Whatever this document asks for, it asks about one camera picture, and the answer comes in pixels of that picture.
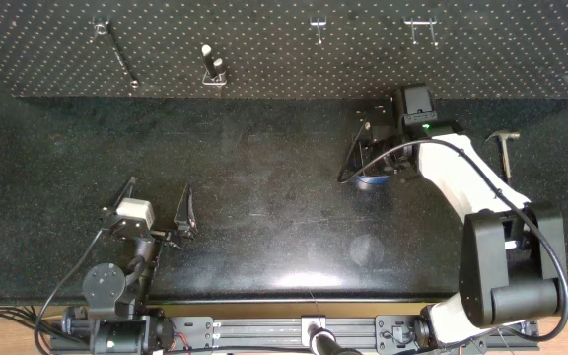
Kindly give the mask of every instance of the pegboard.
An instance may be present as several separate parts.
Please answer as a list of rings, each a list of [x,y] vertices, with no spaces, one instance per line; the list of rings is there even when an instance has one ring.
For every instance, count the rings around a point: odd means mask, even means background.
[[[439,44],[427,26],[414,44],[403,18],[435,18]],[[201,83],[205,43],[222,89]],[[568,98],[568,1],[0,0],[0,80],[15,96],[379,98],[426,82],[438,98]]]

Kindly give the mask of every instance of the speckled black surface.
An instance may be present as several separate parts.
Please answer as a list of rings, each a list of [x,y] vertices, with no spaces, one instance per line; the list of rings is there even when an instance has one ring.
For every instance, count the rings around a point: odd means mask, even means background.
[[[164,250],[152,299],[437,299],[457,290],[462,223],[421,178],[363,193],[335,178],[378,102],[23,99],[0,96],[0,303],[38,303],[93,237],[129,176],[169,225],[193,185],[200,234]],[[516,128],[515,187],[563,211],[568,255],[568,102],[440,101],[499,172],[491,132]],[[57,297],[78,302],[103,240]]]

